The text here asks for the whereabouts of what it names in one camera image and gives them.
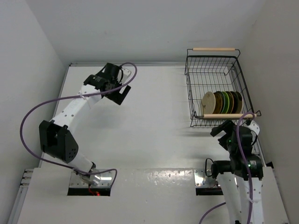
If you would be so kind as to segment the black plate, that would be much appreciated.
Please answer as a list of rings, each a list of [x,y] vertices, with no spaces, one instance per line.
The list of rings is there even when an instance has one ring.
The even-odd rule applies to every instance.
[[[237,112],[238,109],[238,102],[239,102],[239,98],[236,92],[232,91],[231,92],[233,95],[233,99],[234,99],[234,106],[233,106],[233,110],[232,113],[235,114]]]

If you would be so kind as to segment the yellow patterned plate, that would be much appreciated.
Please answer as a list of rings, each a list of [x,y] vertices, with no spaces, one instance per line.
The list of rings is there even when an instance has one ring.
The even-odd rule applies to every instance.
[[[221,113],[221,106],[222,106],[222,99],[218,92],[214,92],[215,96],[215,109],[213,114],[220,114]]]
[[[232,114],[234,110],[234,95],[230,91],[226,91],[229,98],[228,114]]]

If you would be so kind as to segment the beige floral plate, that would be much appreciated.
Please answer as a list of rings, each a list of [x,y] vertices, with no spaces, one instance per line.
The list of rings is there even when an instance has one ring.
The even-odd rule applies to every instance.
[[[213,114],[215,110],[215,105],[215,95],[211,91],[207,92],[201,100],[202,114]]]

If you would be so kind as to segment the cream plate with flowers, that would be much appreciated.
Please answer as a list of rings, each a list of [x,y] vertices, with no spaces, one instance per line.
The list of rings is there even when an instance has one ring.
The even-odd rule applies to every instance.
[[[237,94],[237,98],[238,98],[238,107],[237,107],[236,113],[240,114],[243,109],[243,97],[242,97],[241,93],[238,91],[236,91],[236,94]]]

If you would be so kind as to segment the lime green plate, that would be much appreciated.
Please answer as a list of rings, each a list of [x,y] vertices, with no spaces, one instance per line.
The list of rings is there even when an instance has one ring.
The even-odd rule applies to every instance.
[[[224,101],[225,101],[224,106],[223,106],[223,110],[222,110],[222,114],[227,114],[228,109],[229,109],[229,96],[225,91],[223,91],[222,94],[224,96]]]

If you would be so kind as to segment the blue patterned plate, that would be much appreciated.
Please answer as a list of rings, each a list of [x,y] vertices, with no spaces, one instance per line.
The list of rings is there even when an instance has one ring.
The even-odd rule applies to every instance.
[[[223,92],[218,91],[221,99],[222,99],[222,106],[221,106],[221,114],[226,114],[227,110],[226,110],[226,98]]]

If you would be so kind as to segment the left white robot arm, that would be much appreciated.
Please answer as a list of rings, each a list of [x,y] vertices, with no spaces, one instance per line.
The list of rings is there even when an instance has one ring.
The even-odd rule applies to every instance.
[[[63,161],[70,166],[82,181],[96,185],[101,180],[101,171],[80,152],[73,136],[80,120],[101,99],[107,98],[121,105],[131,89],[124,85],[131,76],[131,71],[122,66],[107,63],[98,73],[91,74],[83,82],[74,98],[51,121],[42,121],[39,125],[41,149],[45,154]]]

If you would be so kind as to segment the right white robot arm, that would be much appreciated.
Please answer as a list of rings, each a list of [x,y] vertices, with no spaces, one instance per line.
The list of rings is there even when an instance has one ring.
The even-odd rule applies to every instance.
[[[253,153],[253,133],[251,128],[237,126],[227,120],[214,127],[214,137],[224,131],[218,139],[229,153],[228,161],[213,161],[212,178],[221,187],[231,224],[263,224],[262,207],[263,164]]]

